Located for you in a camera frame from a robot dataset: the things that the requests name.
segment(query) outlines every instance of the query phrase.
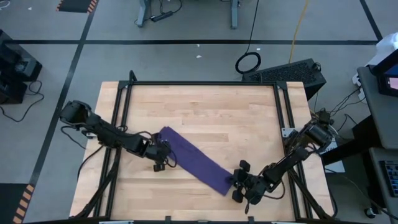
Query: wooden tabletop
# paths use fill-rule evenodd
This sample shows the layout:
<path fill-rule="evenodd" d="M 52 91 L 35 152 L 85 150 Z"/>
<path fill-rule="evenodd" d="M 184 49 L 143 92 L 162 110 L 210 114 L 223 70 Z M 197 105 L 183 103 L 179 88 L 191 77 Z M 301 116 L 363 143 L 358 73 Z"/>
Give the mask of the wooden tabletop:
<path fill-rule="evenodd" d="M 117 82 L 104 82 L 99 93 L 95 113 L 108 122 L 117 86 Z M 311 118 L 307 98 L 302 83 L 288 83 L 288 87 L 295 125 L 300 128 Z M 287 124 L 281 91 L 280 98 Z M 156 133 L 170 126 L 231 173 L 239 168 L 241 159 L 247 160 L 251 173 L 257 174 L 284 156 L 271 86 L 134 86 L 127 126 L 131 133 Z M 85 158 L 98 147 L 97 140 L 89 140 Z M 70 215 L 76 215 L 98 188 L 103 157 L 104 150 L 82 169 Z M 247 221 L 248 216 L 254 216 L 257 221 L 294 221 L 287 175 L 284 176 L 284 198 L 263 198 L 259 204 L 251 205 L 245 215 L 246 201 L 232 200 L 233 188 L 223 197 L 179 166 L 154 172 L 153 164 L 122 151 L 113 220 L 164 220 L 170 215 L 172 220 Z M 303 162 L 303 168 L 309 191 L 328 214 L 333 214 L 320 158 L 310 156 Z M 297 192 L 304 217 L 302 195 Z M 277 197 L 281 193 L 280 185 L 269 195 Z M 108 192 L 104 198 L 101 214 L 104 214 Z"/>

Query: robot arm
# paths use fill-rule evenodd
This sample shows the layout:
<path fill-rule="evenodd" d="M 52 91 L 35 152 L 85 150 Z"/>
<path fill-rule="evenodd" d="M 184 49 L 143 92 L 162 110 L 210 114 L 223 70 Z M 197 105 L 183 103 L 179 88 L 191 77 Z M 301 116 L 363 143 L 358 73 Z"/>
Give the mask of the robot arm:
<path fill-rule="evenodd" d="M 167 142 L 157 138 L 145 138 L 139 134 L 129 134 L 114 127 L 92 112 L 90 106 L 80 101 L 69 101 L 61 111 L 60 121 L 83 134 L 97 135 L 101 145 L 110 148 L 125 148 L 127 152 L 155 161 L 154 170 L 164 170 L 165 158 L 171 153 Z"/>
<path fill-rule="evenodd" d="M 328 132 L 327 128 L 313 119 L 300 132 L 293 131 L 284 139 L 285 147 L 289 153 L 279 162 L 265 166 L 259 175 L 249 174 L 250 164 L 246 161 L 241 161 L 239 164 L 241 168 L 234 170 L 231 178 L 234 186 L 237 187 L 237 190 L 233 192 L 233 200 L 241 203 L 243 198 L 246 198 L 248 204 L 258 204 L 265 192 L 273 192 L 282 182 L 283 175 L 288 172 L 317 215 L 326 219 L 330 218 L 301 183 L 293 167 L 299 162 L 306 160 L 311 154 L 324 151 L 330 145 L 332 139 L 333 136 Z M 314 144 L 318 145 L 319 148 L 315 149 L 312 147 Z"/>

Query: black cable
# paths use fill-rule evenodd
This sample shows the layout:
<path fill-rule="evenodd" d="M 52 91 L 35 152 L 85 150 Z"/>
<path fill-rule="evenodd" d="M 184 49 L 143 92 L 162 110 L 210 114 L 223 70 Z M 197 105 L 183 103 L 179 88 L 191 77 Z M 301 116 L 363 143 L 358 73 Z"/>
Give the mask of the black cable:
<path fill-rule="evenodd" d="M 180 1 L 180 7 L 176 11 L 172 11 L 173 14 L 178 12 L 182 8 L 182 0 L 179 0 L 179 1 Z M 161 14 L 165 14 L 165 12 L 163 11 L 163 0 L 159 0 L 159 2 L 160 2 L 159 11 L 160 11 Z"/>
<path fill-rule="evenodd" d="M 247 54 L 249 52 L 249 48 L 250 48 L 250 44 L 251 44 L 251 38 L 253 36 L 253 30 L 254 30 L 254 25 L 256 24 L 256 17 L 257 17 L 257 10 L 259 8 L 259 0 L 257 0 L 257 4 L 256 4 L 256 10 L 254 11 L 254 19 L 253 19 L 253 25 L 251 27 L 251 32 L 250 32 L 250 39 L 249 39 L 249 45 L 248 45 L 248 49 L 246 50 Z"/>
<path fill-rule="evenodd" d="M 72 127 L 72 126 L 62 126 L 62 127 L 61 127 L 61 132 L 62 132 L 64 135 L 68 136 L 68 138 L 69 138 L 70 140 L 72 140 L 74 143 L 76 143 L 76 144 L 77 144 L 78 146 L 80 146 L 82 149 L 86 149 L 84 146 L 82 146 L 80 143 L 78 143 L 76 140 L 74 140 L 68 133 L 66 133 L 66 132 L 64 131 L 65 128 L 70 128 L 70 129 L 75 129 L 75 128 Z"/>
<path fill-rule="evenodd" d="M 37 91 L 32 90 L 32 85 L 33 85 L 34 83 L 39 83 L 39 84 L 40 84 L 40 85 L 39 85 L 39 88 L 37 89 Z M 26 111 L 25 111 L 25 113 L 24 113 L 24 115 L 22 116 L 21 119 L 15 119 L 15 118 L 13 118 L 13 117 L 7 115 L 6 112 L 5 112 L 5 110 L 4 110 L 4 108 L 3 108 L 2 106 L 0 106 L 0 110 L 1 110 L 2 114 L 3 114 L 5 117 L 7 117 L 7 118 L 9 118 L 9 119 L 11 119 L 11 120 L 13 120 L 13 121 L 15 121 L 15 122 L 17 122 L 17 123 L 23 121 L 23 120 L 25 119 L 27 113 L 29 112 L 29 110 L 33 107 L 33 105 L 35 105 L 36 103 L 38 103 L 38 102 L 44 100 L 44 95 L 40 93 L 40 90 L 42 89 L 42 86 L 43 86 L 43 83 L 42 83 L 41 81 L 39 81 L 39 80 L 36 80 L 36 81 L 31 82 L 31 83 L 29 84 L 28 89 L 29 89 L 29 91 L 31 91 L 32 93 L 25 93 L 25 95 L 28 95 L 28 96 L 40 95 L 40 96 L 42 96 L 42 97 L 41 97 L 40 99 L 38 99 L 37 101 L 33 102 L 33 103 L 26 109 Z M 6 103 L 7 101 L 8 101 L 8 99 L 6 99 L 6 100 L 3 101 L 2 103 L 0 103 L 0 105 L 3 104 L 3 103 Z"/>
<path fill-rule="evenodd" d="M 315 113 L 316 110 L 317 110 L 318 93 L 319 93 L 319 91 L 317 92 L 317 97 L 315 97 L 315 104 L 314 104 L 314 106 L 313 106 L 313 112 L 314 112 L 314 113 Z"/>
<path fill-rule="evenodd" d="M 270 199 L 274 199 L 274 200 L 280 200 L 280 199 L 282 199 L 282 198 L 285 196 L 285 191 L 286 191 L 286 189 L 285 189 L 285 183 L 284 183 L 284 181 L 281 180 L 281 182 L 282 182 L 282 187 L 283 187 L 283 192 L 282 192 L 282 195 L 281 195 L 281 196 L 279 196 L 279 197 L 273 197 L 273 196 L 269 196 L 269 195 L 263 195 L 263 197 L 270 198 Z"/>
<path fill-rule="evenodd" d="M 333 110 L 331 110 L 330 111 L 330 116 L 334 116 L 334 115 L 336 115 L 337 114 L 337 112 L 339 112 L 340 110 L 342 110 L 342 109 L 344 109 L 344 108 L 341 108 L 348 100 L 349 100 L 349 98 L 354 94 L 354 93 L 356 93 L 358 90 L 360 89 L 360 87 L 359 88 L 357 88 L 357 89 L 355 89 L 353 92 L 351 92 L 348 96 L 346 96 L 340 103 L 338 103 L 334 108 L 333 108 Z"/>
<path fill-rule="evenodd" d="M 77 179 L 79 179 L 80 171 L 83 168 L 84 164 L 95 154 L 97 154 L 104 146 L 99 147 L 95 152 L 91 153 L 81 164 L 79 170 L 77 171 Z"/>
<path fill-rule="evenodd" d="M 253 19 L 253 25 L 252 25 L 252 27 L 251 27 L 251 33 L 250 33 L 250 40 L 249 40 L 248 49 L 247 49 L 246 52 L 238 59 L 238 61 L 235 63 L 235 70 L 236 70 L 239 74 L 242 74 L 242 75 L 257 71 L 257 70 L 259 69 L 260 65 L 261 65 L 261 56 L 260 56 L 259 53 L 257 53 L 257 52 L 250 52 L 250 53 L 248 53 L 248 52 L 249 52 L 249 48 L 250 48 L 250 44 L 251 44 L 251 39 L 252 39 L 252 36 L 253 36 L 254 25 L 255 25 L 255 23 L 256 23 L 256 17 L 257 17 L 257 10 L 258 10 L 258 7 L 259 7 L 259 0 L 257 0 L 256 11 L 255 11 L 255 13 L 254 13 L 254 19 Z M 242 61 L 245 57 L 247 57 L 247 56 L 249 56 L 249 55 L 254 55 L 254 56 L 257 57 L 257 64 L 256 64 L 252 69 L 250 69 L 250 70 L 241 71 L 241 70 L 239 69 L 239 64 L 241 63 L 241 61 Z"/>
<path fill-rule="evenodd" d="M 345 116 L 344 122 L 343 122 L 343 124 L 340 126 L 340 128 L 337 129 L 337 131 L 340 131 L 340 130 L 343 128 L 344 124 L 347 122 L 347 118 L 350 118 L 350 120 L 352 120 L 352 122 L 353 122 L 355 125 L 357 125 L 357 122 L 355 122 L 355 120 L 354 120 L 350 115 L 344 114 L 344 116 Z"/>
<path fill-rule="evenodd" d="M 129 129 L 129 127 L 127 127 L 126 125 L 122 125 L 122 126 L 119 126 L 119 127 L 117 127 L 117 128 L 120 129 L 120 130 L 123 131 L 123 132 L 126 132 L 126 131 Z M 80 171 L 81 171 L 81 169 L 83 168 L 84 164 L 85 164 L 91 157 L 93 157 L 95 154 L 97 154 L 98 152 L 100 152 L 100 150 L 101 150 L 103 147 L 104 147 L 104 146 L 99 147 L 95 152 L 91 153 L 91 154 L 80 164 L 79 170 L 78 170 L 78 172 L 77 172 L 77 179 L 79 179 Z"/>
<path fill-rule="evenodd" d="M 331 193 L 330 189 L 329 189 L 329 195 L 330 195 L 331 201 L 333 203 L 333 208 L 335 210 L 334 214 L 331 217 L 332 218 L 336 218 L 337 213 L 338 213 L 337 203 L 336 203 L 335 196 L 333 196 L 333 194 Z"/>
<path fill-rule="evenodd" d="M 334 171 L 334 170 L 330 170 L 330 169 L 327 169 L 327 168 L 325 168 L 325 170 L 327 170 L 327 171 L 329 171 L 329 172 L 332 172 L 332 173 L 335 173 L 335 174 L 338 174 L 338 173 L 337 173 L 336 171 Z M 356 189 L 357 189 L 359 192 L 361 192 L 361 194 L 362 194 L 363 196 L 365 196 L 365 197 L 370 201 L 370 203 L 371 203 L 372 205 L 374 205 L 375 207 L 377 207 L 382 213 L 388 215 L 389 217 L 391 217 L 391 218 L 393 218 L 393 219 L 395 219 L 395 220 L 398 220 L 398 217 L 396 217 L 395 215 L 393 215 L 393 214 L 387 212 L 387 211 L 386 211 L 385 209 L 383 209 L 380 205 L 378 205 L 375 201 L 373 201 L 372 199 L 370 199 L 370 198 L 358 187 L 358 185 L 356 185 L 350 178 L 346 177 L 346 176 L 343 175 L 343 174 L 341 174 L 341 176 L 342 176 L 344 179 L 346 179 L 348 182 L 350 182 L 351 184 L 353 184 L 353 185 L 356 187 Z"/>
<path fill-rule="evenodd" d="M 316 71 L 318 71 L 318 72 L 321 72 L 321 71 L 322 71 L 322 66 L 321 66 L 321 64 L 320 64 L 319 62 L 315 62 L 315 63 L 312 65 L 312 69 L 314 69 L 314 70 L 316 70 Z M 314 106 L 313 106 L 313 112 L 314 112 L 314 113 L 317 112 L 318 93 L 319 93 L 319 91 L 317 91 L 317 97 L 315 98 L 315 104 L 314 104 Z"/>
<path fill-rule="evenodd" d="M 170 149 L 170 151 L 172 152 L 172 154 L 173 154 L 173 156 L 174 156 L 174 165 L 172 166 L 170 163 L 169 163 L 169 160 L 167 159 L 167 162 L 166 162 L 166 164 L 169 166 L 169 167 L 171 167 L 171 168 L 174 168 L 174 167 L 176 167 L 177 166 L 177 156 L 175 155 L 175 153 L 173 152 L 173 150 L 172 149 Z"/>
<path fill-rule="evenodd" d="M 344 115 L 347 116 L 355 125 L 357 125 L 357 122 L 349 114 Z"/>
<path fill-rule="evenodd" d="M 336 114 L 337 114 L 337 112 L 339 112 L 339 111 L 341 111 L 341 110 L 345 109 L 347 106 L 349 106 L 349 105 L 354 105 L 354 104 L 357 104 L 357 103 L 360 103 L 360 102 L 362 102 L 364 99 L 365 99 L 365 98 L 363 98 L 362 100 L 359 100 L 359 101 L 357 101 L 357 102 L 355 102 L 355 103 L 348 103 L 348 104 L 347 104 L 347 105 L 345 105 L 344 107 L 342 107 L 343 105 L 341 105 L 341 106 L 339 107 L 339 109 L 338 109 L 338 110 L 336 110 L 336 111 L 335 111 L 335 113 L 334 113 L 332 116 L 336 115 Z"/>

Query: desk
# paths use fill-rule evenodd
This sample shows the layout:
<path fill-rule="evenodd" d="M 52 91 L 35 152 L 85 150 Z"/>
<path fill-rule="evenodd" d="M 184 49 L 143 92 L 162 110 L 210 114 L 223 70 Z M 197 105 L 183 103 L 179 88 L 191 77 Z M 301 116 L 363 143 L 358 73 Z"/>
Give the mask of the desk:
<path fill-rule="evenodd" d="M 386 180 L 384 179 L 384 174 L 382 172 L 381 166 L 379 164 L 380 161 L 398 161 L 398 153 L 391 150 L 381 149 L 381 148 L 370 148 L 369 153 L 372 158 L 372 164 L 374 166 L 374 170 L 376 171 L 376 177 L 379 182 L 379 186 L 381 188 L 382 197 L 384 199 L 384 204 L 389 212 L 393 215 L 398 216 L 398 198 L 394 198 L 390 196 L 390 191 L 386 184 Z M 398 224 L 398 220 L 390 218 L 392 224 Z"/>
<path fill-rule="evenodd" d="M 354 140 L 323 155 L 325 165 L 366 151 L 371 147 L 398 149 L 396 135 L 398 98 L 380 94 L 376 77 L 367 67 L 358 68 L 358 75 L 371 116 L 353 128 Z"/>
<path fill-rule="evenodd" d="M 377 204 L 387 207 L 389 212 L 396 214 L 397 210 L 391 209 L 397 208 L 398 198 L 389 196 L 378 161 L 398 160 L 398 138 L 396 134 L 398 98 L 380 94 L 376 77 L 367 67 L 358 68 L 358 75 L 371 116 L 353 128 L 354 140 L 324 153 L 322 155 L 323 161 L 327 165 L 361 153 L 366 175 L 369 179 L 368 195 Z M 379 212 L 376 207 L 372 206 L 372 208 L 376 213 Z"/>
<path fill-rule="evenodd" d="M 148 18 L 147 11 L 150 8 L 150 2 L 152 0 L 139 0 L 139 14 L 137 18 L 137 26 L 143 27 L 145 18 Z M 238 0 L 231 0 L 231 29 L 238 28 Z"/>
<path fill-rule="evenodd" d="M 95 113 L 108 122 L 117 86 L 118 82 L 104 82 L 96 104 Z M 302 127 L 311 118 L 303 85 L 288 83 L 287 86 L 295 125 Z M 280 98 L 284 106 L 283 94 Z M 142 130 L 155 133 L 170 126 L 230 172 L 245 159 L 252 165 L 251 172 L 256 173 L 284 156 L 275 107 L 271 86 L 137 85 L 132 88 L 127 126 L 132 133 Z M 98 146 L 96 140 L 89 140 L 85 157 Z M 98 188 L 103 156 L 104 151 L 100 151 L 82 169 L 70 215 L 77 214 Z M 283 199 L 264 198 L 258 205 L 250 206 L 249 214 L 245 215 L 246 204 L 231 199 L 233 189 L 223 197 L 179 166 L 155 173 L 152 165 L 153 161 L 122 151 L 113 220 L 164 220 L 168 215 L 172 220 L 247 221 L 248 216 L 254 216 L 256 221 L 295 220 L 286 175 L 287 191 Z M 309 157 L 303 169 L 309 191 L 332 215 L 320 158 Z M 281 193 L 282 187 L 279 187 L 272 195 Z M 301 193 L 297 196 L 304 217 Z M 105 202 L 103 200 L 101 214 L 104 214 Z"/>

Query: purple towel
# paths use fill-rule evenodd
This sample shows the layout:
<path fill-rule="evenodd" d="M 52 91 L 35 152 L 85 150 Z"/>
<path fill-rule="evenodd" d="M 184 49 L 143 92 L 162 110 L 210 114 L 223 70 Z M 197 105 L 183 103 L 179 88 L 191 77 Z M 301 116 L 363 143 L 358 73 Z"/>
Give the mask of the purple towel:
<path fill-rule="evenodd" d="M 160 130 L 160 139 L 168 141 L 177 157 L 177 164 L 194 175 L 203 183 L 209 185 L 222 195 L 226 195 L 232 183 L 228 178 L 232 176 L 227 170 L 213 162 L 201 150 L 188 142 L 170 127 Z"/>

